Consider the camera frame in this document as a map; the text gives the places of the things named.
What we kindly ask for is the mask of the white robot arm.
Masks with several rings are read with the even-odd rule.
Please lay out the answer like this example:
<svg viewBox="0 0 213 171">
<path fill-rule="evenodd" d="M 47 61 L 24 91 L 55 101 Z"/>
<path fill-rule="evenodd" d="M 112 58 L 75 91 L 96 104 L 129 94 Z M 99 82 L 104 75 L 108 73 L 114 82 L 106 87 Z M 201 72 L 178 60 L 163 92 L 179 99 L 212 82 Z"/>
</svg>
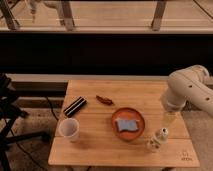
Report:
<svg viewBox="0 0 213 171">
<path fill-rule="evenodd" d="M 209 71 L 202 65 L 176 70 L 168 76 L 167 89 L 160 98 L 164 127 L 170 127 L 187 101 L 213 117 L 213 90 L 206 85 L 209 79 Z"/>
</svg>

